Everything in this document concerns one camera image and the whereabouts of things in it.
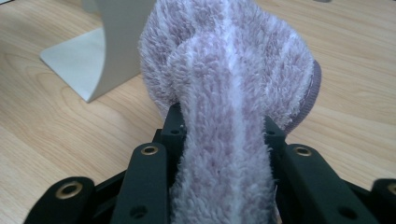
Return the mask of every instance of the wood grain surface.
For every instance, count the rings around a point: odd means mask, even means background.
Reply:
[[[366,189],[396,178],[396,2],[257,2],[293,26],[322,67],[317,103],[288,143],[317,149]],[[0,223],[22,223],[63,178],[98,184],[126,169],[162,127],[141,76],[86,104],[40,61],[43,49],[101,24],[78,0],[0,5]]]

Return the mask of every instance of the brass grommet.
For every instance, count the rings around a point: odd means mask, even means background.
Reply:
[[[57,191],[55,196],[58,199],[69,199],[77,194],[82,190],[82,184],[77,181],[72,181],[69,183],[63,184]]]
[[[389,190],[392,194],[396,195],[396,183],[390,183],[390,184],[388,185],[388,190]]]
[[[295,147],[294,151],[297,153],[299,156],[312,156],[311,150],[305,147]]]
[[[143,155],[146,155],[146,156],[154,155],[154,154],[157,153],[157,152],[158,152],[158,148],[157,148],[157,147],[153,147],[153,146],[144,147],[144,148],[141,150],[141,153],[142,153]]]

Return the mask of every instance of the black metal bracket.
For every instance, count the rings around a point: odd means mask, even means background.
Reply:
[[[287,145],[283,131],[268,117],[265,123],[283,223],[396,223],[395,179],[379,179],[371,191],[348,183],[312,147]],[[134,150],[126,171],[97,186],[87,177],[61,180],[24,223],[169,223],[168,190],[185,136],[180,105],[172,105],[163,129]]]

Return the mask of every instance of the fuzzy towel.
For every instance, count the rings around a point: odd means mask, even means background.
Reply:
[[[187,128],[172,222],[270,222],[264,116],[288,133],[312,108],[320,70],[305,42],[252,0],[158,0],[139,48],[150,97],[163,118],[180,102]]]

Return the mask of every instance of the lavender towel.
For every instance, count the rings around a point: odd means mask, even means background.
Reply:
[[[290,132],[312,108],[320,69],[305,42],[252,0],[158,0],[140,52],[162,116],[180,102],[186,122],[172,222],[270,222],[264,116]]]

